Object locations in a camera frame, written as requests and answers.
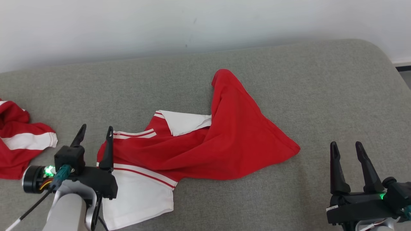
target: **black cable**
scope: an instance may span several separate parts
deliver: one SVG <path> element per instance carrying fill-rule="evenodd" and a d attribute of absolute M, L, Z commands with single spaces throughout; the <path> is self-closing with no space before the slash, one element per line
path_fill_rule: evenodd
<path fill-rule="evenodd" d="M 99 216 L 99 221 L 102 223 L 104 229 L 105 229 L 106 231 L 109 231 L 109 229 L 107 228 L 106 223 L 103 221 L 103 219 L 102 219 L 100 216 Z"/>
<path fill-rule="evenodd" d="M 55 185 L 51 186 L 46 194 L 44 194 L 44 196 L 42 196 L 33 206 L 31 206 L 31 208 L 29 208 L 29 210 L 27 210 L 27 212 L 25 212 L 20 218 L 18 218 L 11 226 L 9 226 L 6 231 L 10 231 L 12 230 L 14 227 L 16 227 L 16 225 L 18 223 L 20 223 L 21 220 L 23 220 L 27 215 L 29 215 L 29 213 L 31 213 L 42 201 L 44 201 L 44 199 L 50 194 L 52 193 L 53 189 L 55 188 Z"/>
<path fill-rule="evenodd" d="M 20 220 L 23 220 L 29 213 L 31 213 L 42 201 L 44 201 L 44 199 L 53 192 L 53 189 L 55 188 L 55 185 L 51 186 L 51 188 L 49 188 L 46 192 L 46 194 L 44 194 L 44 196 L 42 196 L 33 206 L 31 206 L 31 208 L 29 208 L 29 210 L 27 210 L 27 212 L 25 212 L 21 217 Z"/>

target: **red fabric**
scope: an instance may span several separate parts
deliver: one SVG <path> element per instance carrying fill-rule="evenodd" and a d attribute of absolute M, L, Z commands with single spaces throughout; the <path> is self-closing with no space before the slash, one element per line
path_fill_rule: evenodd
<path fill-rule="evenodd" d="M 42 150 L 28 150 L 24 148 L 11 150 L 5 140 L 15 135 L 29 133 L 41 135 L 44 133 L 55 133 L 49 126 L 42 123 L 29 124 L 30 115 L 11 101 L 0 99 L 0 178 L 21 179 L 23 172 L 28 167 L 31 159 L 38 156 Z M 54 139 L 45 140 L 45 145 L 52 146 Z M 28 140 L 16 140 L 22 145 L 30 145 Z"/>
<path fill-rule="evenodd" d="M 171 136 L 167 122 L 154 116 L 146 131 L 156 136 L 114 139 L 114 162 L 143 167 L 179 181 L 182 178 L 230 180 L 277 164 L 300 147 L 261 113 L 242 84 L 221 69 L 212 81 L 212 124 Z M 103 158 L 105 143 L 97 161 Z"/>

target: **white fabric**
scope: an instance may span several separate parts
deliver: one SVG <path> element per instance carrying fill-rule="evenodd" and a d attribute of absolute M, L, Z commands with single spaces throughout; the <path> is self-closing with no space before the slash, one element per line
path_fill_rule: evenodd
<path fill-rule="evenodd" d="M 44 150 L 47 147 L 55 148 L 57 145 L 57 136 L 53 132 L 46 132 L 41 135 L 33 135 L 31 133 L 21 133 L 10 138 L 1 138 L 4 144 L 10 150 L 28 149 L 28 150 Z"/>
<path fill-rule="evenodd" d="M 211 115 L 159 111 L 167 121 L 172 136 L 181 136 L 211 126 Z"/>
<path fill-rule="evenodd" d="M 8 102 L 8 101 L 0 101 L 0 106 L 1 106 L 3 103 L 5 103 L 5 102 Z"/>
<path fill-rule="evenodd" d="M 173 136 L 211 125 L 210 115 L 156 111 L 154 116 L 166 120 Z M 156 135 L 154 129 L 140 133 L 114 131 L 113 134 L 115 139 L 151 138 Z M 109 230 L 120 229 L 173 211 L 176 181 L 151 170 L 127 164 L 114 164 L 113 175 L 118 185 L 117 198 L 111 201 L 103 199 L 103 216 Z"/>
<path fill-rule="evenodd" d="M 130 170 L 132 172 L 138 172 L 140 173 L 140 175 L 146 175 L 147 180 L 153 180 L 159 184 L 162 184 L 166 187 L 168 187 L 171 190 L 174 190 L 173 187 L 175 187 L 177 185 L 177 181 L 174 181 L 166 176 L 163 176 L 161 174 L 158 174 L 156 172 L 153 172 L 151 170 L 145 169 L 145 168 L 141 168 L 141 167 L 137 167 L 137 166 L 133 166 L 133 165 L 128 165 L 128 164 L 114 164 L 114 169 L 117 170 Z"/>
<path fill-rule="evenodd" d="M 114 170 L 117 198 L 103 199 L 103 217 L 109 230 L 143 222 L 174 209 L 173 191 L 140 174 Z"/>

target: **robotic arm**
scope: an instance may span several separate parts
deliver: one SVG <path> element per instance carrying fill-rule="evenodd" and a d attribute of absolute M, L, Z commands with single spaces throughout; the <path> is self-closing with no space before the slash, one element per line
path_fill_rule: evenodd
<path fill-rule="evenodd" d="M 394 223 L 411 220 L 411 182 L 398 183 L 388 177 L 381 183 L 361 142 L 356 142 L 356 150 L 363 168 L 364 192 L 351 192 L 345 183 L 337 143 L 330 145 L 332 196 L 328 223 L 339 224 L 344 231 L 393 231 Z"/>
<path fill-rule="evenodd" d="M 7 231 L 13 229 L 50 193 L 55 193 L 43 231 L 94 231 L 103 198 L 117 196 L 117 183 L 113 171 L 113 128 L 107 132 L 107 146 L 99 167 L 85 166 L 81 146 L 86 125 L 84 124 L 70 146 L 63 146 L 55 155 L 55 166 L 30 166 L 22 178 L 27 193 L 47 193 Z"/>

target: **gray cushion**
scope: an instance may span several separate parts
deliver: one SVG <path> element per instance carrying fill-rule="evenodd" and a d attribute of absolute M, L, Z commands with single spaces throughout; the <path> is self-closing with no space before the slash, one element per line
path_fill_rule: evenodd
<path fill-rule="evenodd" d="M 238 77 L 300 153 L 239 180 L 184 179 L 174 190 L 173 212 L 122 230 L 341 230 L 326 218 L 334 140 L 352 191 L 364 184 L 356 141 L 381 179 L 410 180 L 411 91 L 386 55 L 361 40 L 10 72 L 0 74 L 0 97 L 57 132 L 57 148 L 32 164 L 53 164 L 53 154 L 87 123 L 85 160 L 95 165 L 109 125 L 142 131 L 159 109 L 210 114 L 211 80 L 220 68 Z M 40 198 L 25 194 L 16 180 L 0 180 L 0 193 L 2 230 Z M 41 230 L 52 200 L 16 230 Z"/>

